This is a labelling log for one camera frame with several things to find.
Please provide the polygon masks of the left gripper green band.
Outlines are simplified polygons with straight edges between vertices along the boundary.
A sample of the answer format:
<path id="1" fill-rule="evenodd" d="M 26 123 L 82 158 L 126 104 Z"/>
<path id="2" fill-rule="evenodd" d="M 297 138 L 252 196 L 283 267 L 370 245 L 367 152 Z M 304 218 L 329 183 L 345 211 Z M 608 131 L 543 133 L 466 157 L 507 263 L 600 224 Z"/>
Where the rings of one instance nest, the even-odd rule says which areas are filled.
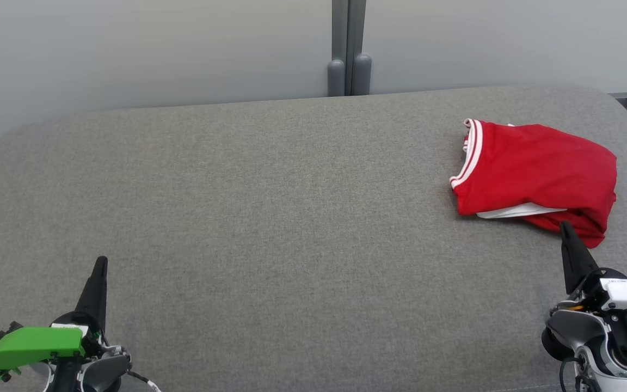
<path id="1" fill-rule="evenodd" d="M 108 259 L 98 256 L 75 311 L 48 327 L 22 327 L 0 340 L 0 381 L 23 366 L 41 366 L 44 392 L 95 392 L 82 384 L 84 365 L 101 357 L 107 308 Z"/>

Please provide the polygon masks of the red white basketball jersey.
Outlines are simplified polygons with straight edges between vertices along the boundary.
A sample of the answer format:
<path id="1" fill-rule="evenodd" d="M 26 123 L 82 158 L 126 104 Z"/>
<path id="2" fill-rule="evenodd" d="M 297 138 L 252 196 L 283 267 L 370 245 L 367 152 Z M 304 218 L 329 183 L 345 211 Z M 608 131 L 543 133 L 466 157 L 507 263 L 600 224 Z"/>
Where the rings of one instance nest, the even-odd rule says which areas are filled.
<path id="1" fill-rule="evenodd" d="M 466 119 L 464 163 L 450 178 L 461 216 L 517 218 L 548 231 L 567 221 L 587 248 L 605 239 L 617 199 L 617 157 L 540 124 Z"/>

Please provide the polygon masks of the grey fabric sofa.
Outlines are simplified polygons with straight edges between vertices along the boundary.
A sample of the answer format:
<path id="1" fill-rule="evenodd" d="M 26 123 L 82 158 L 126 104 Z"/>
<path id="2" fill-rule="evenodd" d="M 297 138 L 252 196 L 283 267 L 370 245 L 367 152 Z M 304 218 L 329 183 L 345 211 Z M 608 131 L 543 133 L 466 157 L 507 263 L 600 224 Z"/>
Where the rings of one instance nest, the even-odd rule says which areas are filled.
<path id="1" fill-rule="evenodd" d="M 600 266 L 627 275 L 627 111 L 578 86 L 112 110 L 0 137 L 0 330 L 73 310 L 163 392 L 553 392 L 557 234 L 461 217 L 466 118 L 618 158 Z"/>

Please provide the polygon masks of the grey partition post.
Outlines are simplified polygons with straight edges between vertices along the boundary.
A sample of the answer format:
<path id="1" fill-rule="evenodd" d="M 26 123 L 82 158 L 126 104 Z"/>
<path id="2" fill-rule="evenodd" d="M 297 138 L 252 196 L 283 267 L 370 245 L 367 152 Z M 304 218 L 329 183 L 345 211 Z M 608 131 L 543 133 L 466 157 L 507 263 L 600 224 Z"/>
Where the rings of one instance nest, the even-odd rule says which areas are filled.
<path id="1" fill-rule="evenodd" d="M 331 60 L 328 96 L 366 96 L 371 55 L 363 50 L 367 0 L 331 0 Z"/>

